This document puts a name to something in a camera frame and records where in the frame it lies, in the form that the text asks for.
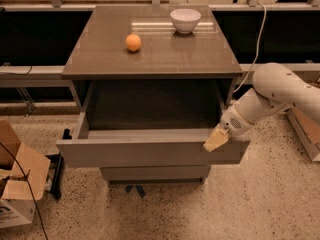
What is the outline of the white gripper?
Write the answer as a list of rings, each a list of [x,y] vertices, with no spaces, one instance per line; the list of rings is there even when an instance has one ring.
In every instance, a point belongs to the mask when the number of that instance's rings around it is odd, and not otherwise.
[[[230,106],[223,112],[220,124],[213,129],[203,144],[203,147],[208,152],[212,152],[226,144],[230,135],[232,137],[243,135],[253,127],[251,123],[242,117],[235,105]]]

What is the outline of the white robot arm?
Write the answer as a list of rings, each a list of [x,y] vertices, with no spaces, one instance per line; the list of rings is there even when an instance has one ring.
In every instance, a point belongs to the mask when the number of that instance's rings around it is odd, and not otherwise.
[[[203,144],[208,151],[221,147],[231,137],[247,132],[265,117],[296,108],[320,124],[320,89],[306,83],[278,63],[260,66],[252,76],[253,87],[225,110],[220,122]]]

